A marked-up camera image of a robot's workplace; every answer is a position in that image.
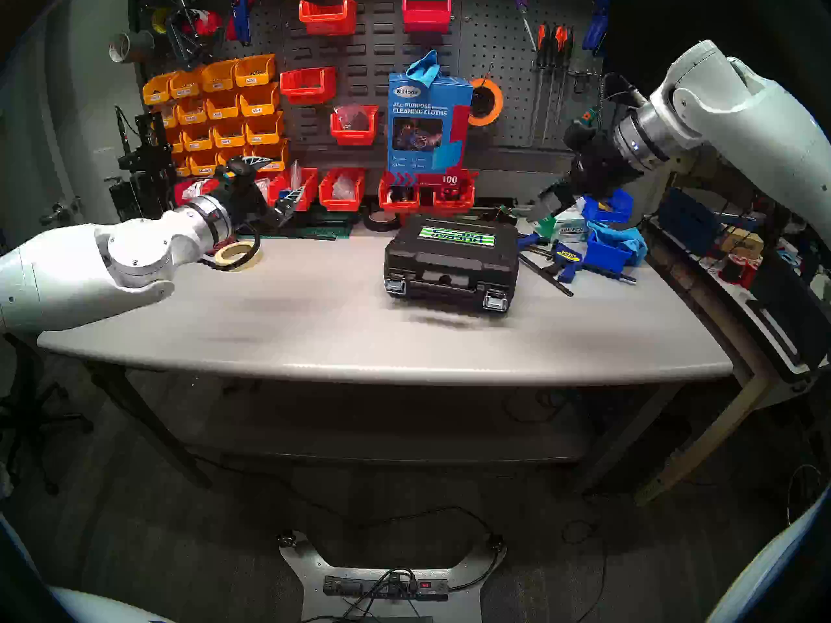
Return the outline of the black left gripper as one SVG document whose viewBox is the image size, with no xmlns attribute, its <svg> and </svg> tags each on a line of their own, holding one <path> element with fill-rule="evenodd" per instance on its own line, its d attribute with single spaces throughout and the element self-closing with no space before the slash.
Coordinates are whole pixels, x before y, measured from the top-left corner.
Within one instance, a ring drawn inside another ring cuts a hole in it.
<svg viewBox="0 0 831 623">
<path fill-rule="evenodd" d="M 281 189 L 277 206 L 269 206 L 256 184 L 258 171 L 269 159 L 229 159 L 219 166 L 219 204 L 229 218 L 229 229 L 239 230 L 251 222 L 281 228 L 292 218 L 305 194 L 305 186 Z"/>
</svg>

